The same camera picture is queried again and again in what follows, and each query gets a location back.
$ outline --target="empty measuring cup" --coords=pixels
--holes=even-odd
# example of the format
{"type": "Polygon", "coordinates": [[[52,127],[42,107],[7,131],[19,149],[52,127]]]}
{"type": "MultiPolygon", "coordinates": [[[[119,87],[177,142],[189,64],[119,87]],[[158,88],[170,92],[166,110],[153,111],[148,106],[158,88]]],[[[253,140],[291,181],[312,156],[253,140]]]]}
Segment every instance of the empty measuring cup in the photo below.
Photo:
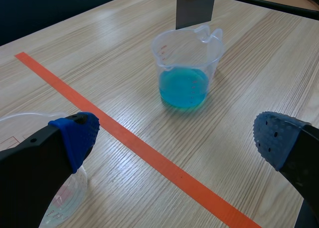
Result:
{"type": "Polygon", "coordinates": [[[223,31],[208,25],[163,32],[152,42],[158,67],[159,92],[169,104],[188,108],[204,101],[219,59],[223,31]]]}

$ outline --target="cup handle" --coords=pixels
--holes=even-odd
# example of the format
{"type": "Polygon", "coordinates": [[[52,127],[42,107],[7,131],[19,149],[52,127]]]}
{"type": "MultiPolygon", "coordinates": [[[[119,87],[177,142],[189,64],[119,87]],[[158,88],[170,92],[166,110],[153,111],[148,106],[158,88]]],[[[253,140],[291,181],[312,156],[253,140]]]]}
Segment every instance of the cup handle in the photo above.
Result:
{"type": "Polygon", "coordinates": [[[216,30],[214,30],[211,36],[214,36],[218,40],[223,41],[223,30],[221,28],[217,28],[216,30]]]}

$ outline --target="plastic measuring cup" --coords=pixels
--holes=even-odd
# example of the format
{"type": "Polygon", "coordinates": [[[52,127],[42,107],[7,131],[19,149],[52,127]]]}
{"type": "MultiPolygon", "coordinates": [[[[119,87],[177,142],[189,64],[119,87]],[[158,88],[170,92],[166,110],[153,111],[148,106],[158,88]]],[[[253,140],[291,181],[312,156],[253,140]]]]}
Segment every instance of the plastic measuring cup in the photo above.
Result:
{"type": "MultiPolygon", "coordinates": [[[[49,121],[60,117],[67,117],[67,114],[23,113],[0,118],[0,151],[17,146],[33,133],[47,126],[49,121]]],[[[54,196],[41,221],[40,228],[54,228],[67,220],[82,203],[86,190],[87,176],[82,166],[66,180],[54,196]]]]}
{"type": "Polygon", "coordinates": [[[204,101],[224,53],[223,31],[208,25],[163,32],[152,42],[159,92],[169,104],[188,108],[204,101]]]}

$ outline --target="red measurement markings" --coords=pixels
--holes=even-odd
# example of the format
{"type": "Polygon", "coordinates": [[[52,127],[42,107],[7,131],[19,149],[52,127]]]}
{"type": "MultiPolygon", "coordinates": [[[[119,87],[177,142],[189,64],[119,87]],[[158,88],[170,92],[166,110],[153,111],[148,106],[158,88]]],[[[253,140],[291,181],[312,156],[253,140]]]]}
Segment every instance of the red measurement markings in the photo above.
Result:
{"type": "Polygon", "coordinates": [[[15,137],[10,137],[8,139],[6,139],[5,141],[3,141],[0,146],[0,151],[1,150],[5,150],[5,149],[9,149],[9,148],[12,148],[12,147],[15,147],[19,144],[20,142],[15,138],[15,137]]]}
{"type": "Polygon", "coordinates": [[[28,133],[28,134],[26,134],[26,135],[23,135],[22,137],[23,137],[24,139],[27,139],[27,138],[30,137],[32,134],[34,134],[34,132],[30,132],[30,133],[28,133]]]}

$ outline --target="textured rubber pad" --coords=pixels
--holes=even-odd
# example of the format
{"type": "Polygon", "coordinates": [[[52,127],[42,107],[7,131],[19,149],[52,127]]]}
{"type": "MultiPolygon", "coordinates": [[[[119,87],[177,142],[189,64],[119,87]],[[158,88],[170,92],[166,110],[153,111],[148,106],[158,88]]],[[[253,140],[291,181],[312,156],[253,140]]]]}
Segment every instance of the textured rubber pad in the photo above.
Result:
{"type": "Polygon", "coordinates": [[[302,128],[310,124],[288,115],[263,112],[254,122],[254,139],[258,151],[276,171],[284,165],[302,128]]]}

